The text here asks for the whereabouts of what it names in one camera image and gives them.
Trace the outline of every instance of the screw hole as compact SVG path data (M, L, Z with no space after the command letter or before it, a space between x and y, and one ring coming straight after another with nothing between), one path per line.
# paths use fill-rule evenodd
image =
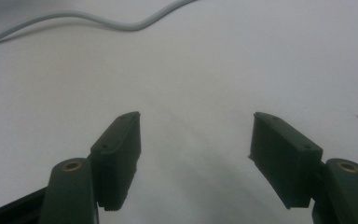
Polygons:
M79 169L80 166L81 166L80 161L70 161L70 162L66 163L62 169L66 172L70 172L70 171L75 171L75 170Z
M354 164L345 162L345 161L340 161L337 163L339 168L341 168L342 170L346 171L346 172L350 172L350 173L357 173L358 172L358 167Z

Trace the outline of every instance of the white surface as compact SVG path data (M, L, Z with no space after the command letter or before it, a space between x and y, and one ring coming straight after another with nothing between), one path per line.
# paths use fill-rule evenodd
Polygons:
M5 0L0 29L59 9L138 21L170 2ZM0 44L0 206L134 110L138 172L102 224L310 224L247 159L253 114L358 162L358 1L199 0L136 33L71 19L17 32Z

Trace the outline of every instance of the white cable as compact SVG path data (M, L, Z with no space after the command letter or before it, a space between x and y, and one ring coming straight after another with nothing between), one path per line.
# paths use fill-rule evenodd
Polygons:
M163 18L170 12L176 10L179 7L184 6L185 4L194 2L196 0L179 0L176 2L173 2L169 5L167 5L165 8L161 9L154 15L146 18L143 21L138 21L134 23L124 23L119 21L111 21L106 18L98 17L86 12L81 11L58 11L58 12L51 12L48 14L36 16L30 19L27 19L25 21L21 21L17 24L14 24L12 26L7 27L4 30L0 31L0 39L13 34L16 31L19 31L22 28L25 28L27 26L30 26L32 24L38 23L40 21L46 21L51 19L58 19L58 18L64 18L64 17L74 17L74 18L80 18L88 21L95 21L97 23L100 23L102 25L105 25L111 29L121 30L121 31L138 31L142 30L145 27L153 24L154 22L158 21L159 19Z

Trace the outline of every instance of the white table surface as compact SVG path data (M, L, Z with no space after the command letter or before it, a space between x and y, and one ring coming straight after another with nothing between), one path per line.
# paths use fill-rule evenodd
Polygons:
M0 29L76 9L139 21L172 0L2 0ZM312 223L247 156L255 111L358 162L358 1L199 0L140 32L61 19L0 43L0 206L140 111L143 152L107 223Z

